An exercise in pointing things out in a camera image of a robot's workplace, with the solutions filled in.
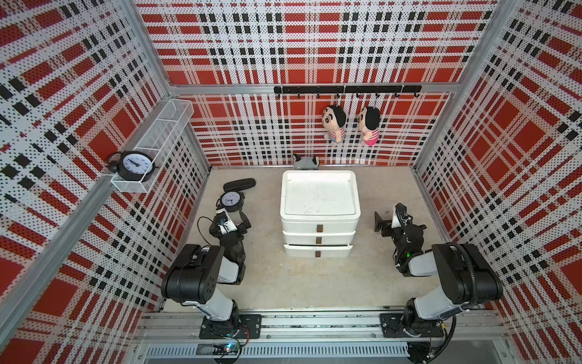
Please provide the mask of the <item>white three-drawer cabinet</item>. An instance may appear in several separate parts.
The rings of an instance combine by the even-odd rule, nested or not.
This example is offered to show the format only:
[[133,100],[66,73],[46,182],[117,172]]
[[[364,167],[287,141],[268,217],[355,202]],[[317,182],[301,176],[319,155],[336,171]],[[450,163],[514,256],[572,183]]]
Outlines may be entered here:
[[[280,197],[280,221],[359,219],[361,207],[353,171],[286,171]],[[283,231],[283,250],[293,258],[347,258],[356,230],[348,234],[289,234]],[[322,238],[322,244],[316,244]],[[315,252],[321,251],[321,258]]]

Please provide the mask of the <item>white top drawer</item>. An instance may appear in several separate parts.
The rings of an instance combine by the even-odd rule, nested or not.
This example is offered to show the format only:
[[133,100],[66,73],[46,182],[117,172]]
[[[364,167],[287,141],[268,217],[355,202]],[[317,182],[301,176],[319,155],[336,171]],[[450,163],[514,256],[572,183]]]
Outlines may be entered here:
[[289,234],[348,234],[353,233],[359,219],[348,220],[292,220],[282,218],[283,231]]

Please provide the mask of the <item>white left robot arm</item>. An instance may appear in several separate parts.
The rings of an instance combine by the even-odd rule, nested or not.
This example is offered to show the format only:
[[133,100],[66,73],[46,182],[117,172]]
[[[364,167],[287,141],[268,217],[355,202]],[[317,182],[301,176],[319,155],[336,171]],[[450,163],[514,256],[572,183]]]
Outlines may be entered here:
[[225,209],[217,211],[210,232],[218,244],[202,247],[187,244],[172,263],[162,282],[162,297],[193,306],[205,317],[201,339],[250,339],[251,332],[240,318],[235,300],[218,285],[240,285],[246,272],[244,234],[251,228],[244,212],[236,224]]

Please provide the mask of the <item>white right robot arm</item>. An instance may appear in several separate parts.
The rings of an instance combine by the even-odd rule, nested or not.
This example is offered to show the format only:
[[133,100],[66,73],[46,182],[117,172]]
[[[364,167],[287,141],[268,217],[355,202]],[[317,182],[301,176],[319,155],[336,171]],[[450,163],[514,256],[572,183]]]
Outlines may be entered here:
[[473,244],[424,246],[424,224],[413,222],[402,204],[391,219],[374,214],[374,231],[390,238],[395,268],[405,277],[437,277],[429,293],[411,298],[402,312],[380,315],[385,338],[445,338],[443,324],[457,314],[503,297],[503,285]]

